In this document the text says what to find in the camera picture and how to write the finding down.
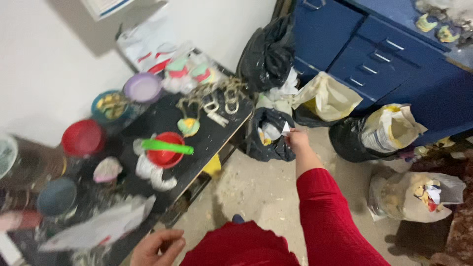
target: white wall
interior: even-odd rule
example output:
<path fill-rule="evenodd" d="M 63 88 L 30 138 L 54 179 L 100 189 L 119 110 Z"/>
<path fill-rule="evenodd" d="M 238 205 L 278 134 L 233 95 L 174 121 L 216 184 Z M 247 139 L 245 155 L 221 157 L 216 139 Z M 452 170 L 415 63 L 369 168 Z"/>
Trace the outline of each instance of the white wall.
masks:
<path fill-rule="evenodd" d="M 171 0 L 179 39 L 235 70 L 275 0 Z M 3 0 L 0 128 L 55 146 L 87 117 L 94 97 L 121 88 L 132 71 L 114 49 L 121 14 L 94 22 L 79 0 Z"/>

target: drawer handle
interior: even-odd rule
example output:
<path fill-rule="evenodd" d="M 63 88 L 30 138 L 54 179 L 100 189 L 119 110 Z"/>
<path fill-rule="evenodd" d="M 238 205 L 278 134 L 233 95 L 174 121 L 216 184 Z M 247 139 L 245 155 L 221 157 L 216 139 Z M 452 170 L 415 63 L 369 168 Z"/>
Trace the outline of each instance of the drawer handle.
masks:
<path fill-rule="evenodd" d="M 319 10 L 320 8 L 322 8 L 322 7 L 326 4 L 326 3 L 325 3 L 325 0 L 321 0 L 320 2 L 321 2 L 322 5 L 319 6 L 319 7 L 318 7 L 318 6 L 314 6 L 313 4 L 309 3 L 309 1 L 307 1 L 307 0 L 304 0 L 304 1 L 302 2 L 302 4 L 304 4 L 304 5 L 308 6 L 308 7 L 310 7 L 312 10 Z"/>
<path fill-rule="evenodd" d="M 350 79 L 351 81 L 353 81 L 353 83 L 355 83 L 356 85 L 358 85 L 360 87 L 365 85 L 363 83 L 359 83 L 358 81 L 354 80 L 351 76 L 348 79 Z"/>
<path fill-rule="evenodd" d="M 376 72 L 376 71 L 372 70 L 371 68 L 365 66 L 365 64 L 363 64 L 361 67 L 363 67 L 363 68 L 364 68 L 365 70 L 367 70 L 368 72 L 371 72 L 371 73 L 373 73 L 373 74 L 378 74 L 378 72 Z"/>
<path fill-rule="evenodd" d="M 390 62 L 390 61 L 391 61 L 391 60 L 389 60 L 389 59 L 385 58 L 384 56 L 382 56 L 382 55 L 378 54 L 377 52 L 375 52 L 375 56 L 377 56 L 377 57 L 379 57 L 379 58 L 383 59 L 383 60 L 384 60 L 384 61 L 386 61 L 386 62 Z"/>
<path fill-rule="evenodd" d="M 388 38 L 386 38 L 386 42 L 387 42 L 388 44 L 390 44 L 390 45 L 396 47 L 396 48 L 399 49 L 399 50 L 404 50 L 404 48 L 403 48 L 402 46 L 399 46 L 399 45 L 397 45 L 397 44 L 391 42 Z"/>

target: red sleeve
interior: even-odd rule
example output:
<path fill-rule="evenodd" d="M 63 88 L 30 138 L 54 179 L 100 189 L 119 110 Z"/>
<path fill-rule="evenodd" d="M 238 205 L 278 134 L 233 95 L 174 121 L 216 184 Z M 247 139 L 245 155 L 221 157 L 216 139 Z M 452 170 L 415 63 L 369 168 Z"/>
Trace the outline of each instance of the red sleeve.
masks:
<path fill-rule="evenodd" d="M 305 172 L 297 189 L 309 265 L 389 265 L 360 234 L 327 170 Z"/>

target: purple bowl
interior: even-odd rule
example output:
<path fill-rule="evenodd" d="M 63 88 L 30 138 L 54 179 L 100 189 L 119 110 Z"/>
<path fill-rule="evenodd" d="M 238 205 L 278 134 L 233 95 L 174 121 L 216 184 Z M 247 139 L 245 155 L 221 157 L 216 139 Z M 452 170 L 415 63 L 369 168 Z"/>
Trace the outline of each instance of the purple bowl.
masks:
<path fill-rule="evenodd" d="M 125 95 L 138 103 L 153 103 L 161 97 L 162 79 L 151 73 L 138 73 L 131 77 L 123 88 Z"/>

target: red bowl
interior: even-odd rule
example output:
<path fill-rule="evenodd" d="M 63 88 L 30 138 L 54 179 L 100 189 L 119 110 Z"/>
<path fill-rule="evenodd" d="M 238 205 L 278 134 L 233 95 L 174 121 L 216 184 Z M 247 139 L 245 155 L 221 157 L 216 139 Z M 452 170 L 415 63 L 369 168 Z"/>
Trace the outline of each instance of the red bowl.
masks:
<path fill-rule="evenodd" d="M 85 156 L 103 150 L 105 132 L 93 119 L 81 120 L 70 125 L 61 140 L 67 155 Z"/>
<path fill-rule="evenodd" d="M 154 138 L 155 140 L 184 145 L 184 138 L 175 132 L 164 132 Z M 159 167 L 164 169 L 171 168 L 178 164 L 184 154 L 173 151 L 148 151 L 148 159 Z"/>

